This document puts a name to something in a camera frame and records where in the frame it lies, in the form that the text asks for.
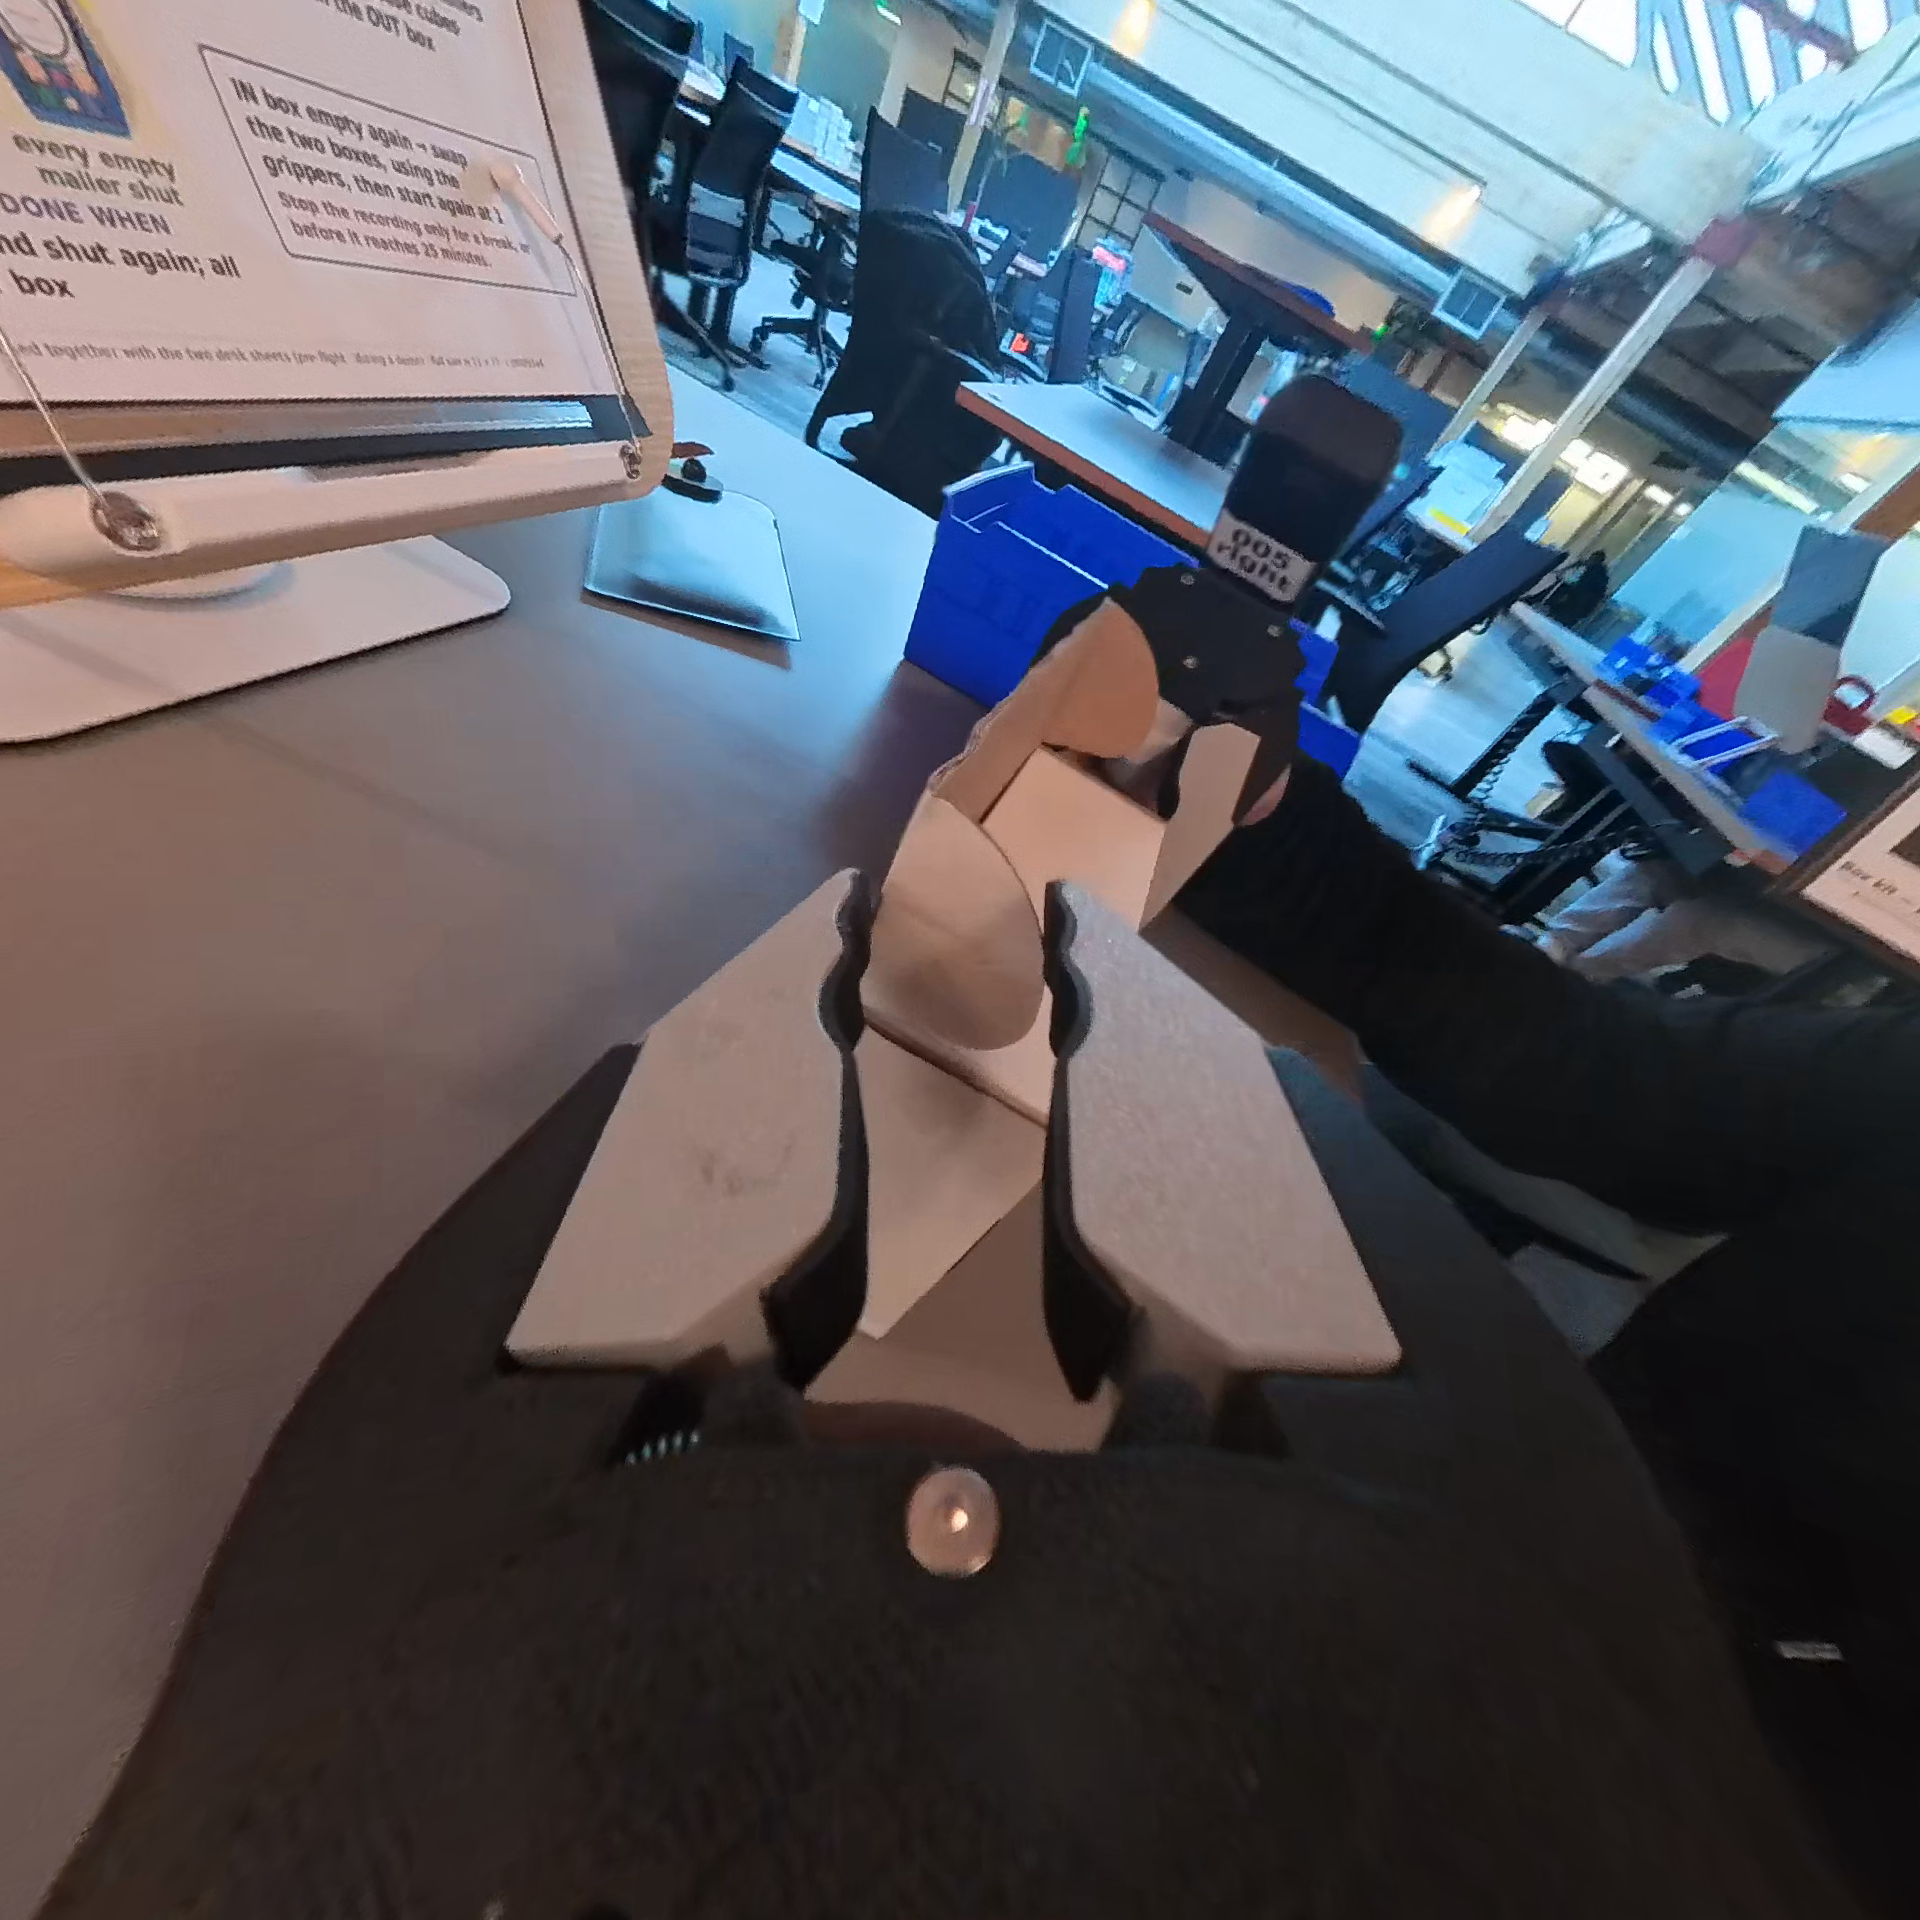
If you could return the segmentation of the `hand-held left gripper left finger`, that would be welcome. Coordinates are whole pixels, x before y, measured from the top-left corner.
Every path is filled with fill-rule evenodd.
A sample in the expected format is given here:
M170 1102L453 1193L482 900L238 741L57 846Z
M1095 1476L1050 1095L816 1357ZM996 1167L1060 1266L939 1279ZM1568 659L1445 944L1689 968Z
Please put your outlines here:
M869 1294L858 984L875 887L845 870L676 1004L519 1307L524 1368L767 1364L807 1387Z

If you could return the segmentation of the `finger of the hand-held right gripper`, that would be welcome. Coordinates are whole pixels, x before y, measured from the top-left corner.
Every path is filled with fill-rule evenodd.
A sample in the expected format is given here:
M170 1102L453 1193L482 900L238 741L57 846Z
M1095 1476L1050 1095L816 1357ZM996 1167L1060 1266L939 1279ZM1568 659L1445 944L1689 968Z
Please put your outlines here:
M983 824L1038 751L1136 759L1155 719L1160 665L1149 636L1118 599L1099 599L973 727L968 819Z
M1268 797L1268 761L1257 731L1216 721L1190 731L1173 766L1173 816L1160 824L1160 852L1146 887L1153 925L1216 848Z

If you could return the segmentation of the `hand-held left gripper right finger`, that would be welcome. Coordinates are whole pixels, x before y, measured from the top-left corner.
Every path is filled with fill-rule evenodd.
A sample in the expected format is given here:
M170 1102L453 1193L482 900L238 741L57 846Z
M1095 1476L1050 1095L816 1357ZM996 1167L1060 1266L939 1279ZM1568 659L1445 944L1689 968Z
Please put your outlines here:
M1046 887L1041 1318L1074 1401L1144 1376L1389 1377L1401 1338L1268 1041L1074 881Z

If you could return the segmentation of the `white cardboard mailer box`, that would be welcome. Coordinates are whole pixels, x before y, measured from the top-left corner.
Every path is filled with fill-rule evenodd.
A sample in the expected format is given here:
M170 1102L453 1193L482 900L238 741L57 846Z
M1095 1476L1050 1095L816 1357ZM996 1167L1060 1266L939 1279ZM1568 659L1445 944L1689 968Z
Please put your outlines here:
M869 1301L810 1387L823 1422L934 1410L1048 1449L1086 1449L1115 1422L1120 1387L1074 1401L1041 1318L1041 928L1046 887L1074 881L1138 934L1160 824L1058 747L983 824L945 792L916 802L861 984Z

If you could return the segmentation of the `person's right forearm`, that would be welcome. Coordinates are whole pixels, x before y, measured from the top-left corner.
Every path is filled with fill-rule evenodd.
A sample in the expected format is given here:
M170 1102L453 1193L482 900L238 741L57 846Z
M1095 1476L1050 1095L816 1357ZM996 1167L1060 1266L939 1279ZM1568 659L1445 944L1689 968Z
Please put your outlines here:
M1918 1008L1584 980L1418 873L1320 761L1294 763L1180 912L1499 1167L1689 1235L1796 1201L1918 1220Z

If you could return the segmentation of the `grey white upright box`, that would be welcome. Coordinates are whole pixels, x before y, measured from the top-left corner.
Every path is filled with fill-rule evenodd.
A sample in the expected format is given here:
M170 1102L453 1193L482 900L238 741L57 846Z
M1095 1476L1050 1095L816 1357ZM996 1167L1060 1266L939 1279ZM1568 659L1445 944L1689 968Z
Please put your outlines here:
M1857 528L1798 531L1730 709L1738 721L1768 731L1780 755L1814 743L1841 679L1841 645L1890 545Z

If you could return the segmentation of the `blue plastic bin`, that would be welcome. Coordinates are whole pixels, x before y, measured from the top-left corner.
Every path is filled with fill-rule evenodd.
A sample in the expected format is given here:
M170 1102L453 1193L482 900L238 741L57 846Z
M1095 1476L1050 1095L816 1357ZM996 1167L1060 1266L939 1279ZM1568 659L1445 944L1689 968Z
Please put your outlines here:
M1046 489L1026 463L946 489L904 659L993 709L1118 586L1197 561L1095 496ZM1298 700L1321 693L1334 643L1294 620Z

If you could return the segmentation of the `black office chair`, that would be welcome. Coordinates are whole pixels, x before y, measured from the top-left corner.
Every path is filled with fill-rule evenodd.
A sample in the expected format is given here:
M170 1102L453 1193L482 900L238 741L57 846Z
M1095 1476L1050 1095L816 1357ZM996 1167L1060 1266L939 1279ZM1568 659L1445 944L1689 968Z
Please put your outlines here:
M999 312L971 238L930 211L861 211L845 348L803 443L816 451L832 421L861 414L844 428L837 458L936 519L945 493L999 443L957 392L999 374Z
M1396 595L1380 613L1342 610L1334 657L1320 709L1334 711L1351 731L1364 731L1383 700L1458 632L1507 610L1538 589L1568 551L1499 528L1420 586Z
M717 389L730 392L730 300L754 271L754 233L764 217L772 163L798 90L734 63L709 126L688 133L673 157L665 197L650 208L650 284L656 311L704 358Z

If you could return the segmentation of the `wooden top desk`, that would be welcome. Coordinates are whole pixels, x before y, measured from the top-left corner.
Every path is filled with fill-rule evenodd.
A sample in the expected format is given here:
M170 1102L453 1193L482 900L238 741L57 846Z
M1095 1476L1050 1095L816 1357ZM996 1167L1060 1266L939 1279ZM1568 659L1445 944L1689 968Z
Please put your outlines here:
M1022 448L1034 466L1197 551L1228 496L1228 466L1174 443L1090 389L960 381L957 404Z

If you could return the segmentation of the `silver metal tray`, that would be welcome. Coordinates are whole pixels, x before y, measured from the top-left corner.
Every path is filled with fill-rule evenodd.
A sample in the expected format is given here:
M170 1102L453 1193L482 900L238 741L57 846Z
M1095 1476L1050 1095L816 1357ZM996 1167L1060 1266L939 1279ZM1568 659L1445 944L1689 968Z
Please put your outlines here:
M772 643L801 643L773 509L737 489L712 499L660 487L594 514L583 592Z

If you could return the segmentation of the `long work table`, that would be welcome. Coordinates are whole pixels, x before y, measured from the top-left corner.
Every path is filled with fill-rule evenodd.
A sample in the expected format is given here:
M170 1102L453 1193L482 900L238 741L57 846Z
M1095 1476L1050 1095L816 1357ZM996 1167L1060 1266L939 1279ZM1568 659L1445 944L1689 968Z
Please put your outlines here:
M1690 881L1722 870L1749 870L1780 881L1823 852L1852 824L1849 811L1802 778L1790 759L1764 747L1744 726L1706 726L1708 741L1733 747L1724 763L1690 755L1686 737L1663 731L1663 716L1646 716L1601 677L1601 649L1522 603L1507 610L1514 652L1548 677L1554 693L1591 711L1577 737L1601 787L1670 866Z

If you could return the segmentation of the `instruction sheet on wooden stand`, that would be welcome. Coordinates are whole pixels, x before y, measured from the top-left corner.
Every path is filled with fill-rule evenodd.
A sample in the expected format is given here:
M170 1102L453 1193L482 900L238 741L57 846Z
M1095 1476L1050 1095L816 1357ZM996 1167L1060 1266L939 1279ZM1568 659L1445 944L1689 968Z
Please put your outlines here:
M673 443L673 395L626 188L587 56L583 8L529 3L529 41L558 149L568 230L524 193L519 177L497 172L497 187L526 202L581 276L617 374L612 395L50 404L22 374L27 401L3 401L3 496L69 479L99 487L131 477L581 443L612 438L615 428L626 426L660 442L660 484Z

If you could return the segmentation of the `black white tag sign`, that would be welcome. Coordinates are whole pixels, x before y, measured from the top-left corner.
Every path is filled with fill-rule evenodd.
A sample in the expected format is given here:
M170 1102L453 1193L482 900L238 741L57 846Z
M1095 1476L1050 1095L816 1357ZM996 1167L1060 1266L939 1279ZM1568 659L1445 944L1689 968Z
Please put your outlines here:
M1918 969L1918 797L1852 830L1790 896Z

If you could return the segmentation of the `printed instruction sheet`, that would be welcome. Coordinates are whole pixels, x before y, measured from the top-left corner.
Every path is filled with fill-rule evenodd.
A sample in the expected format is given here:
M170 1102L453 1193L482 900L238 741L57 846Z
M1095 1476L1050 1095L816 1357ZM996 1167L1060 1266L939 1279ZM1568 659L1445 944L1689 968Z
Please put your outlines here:
M617 374L529 3L3 3L3 401L583 399Z

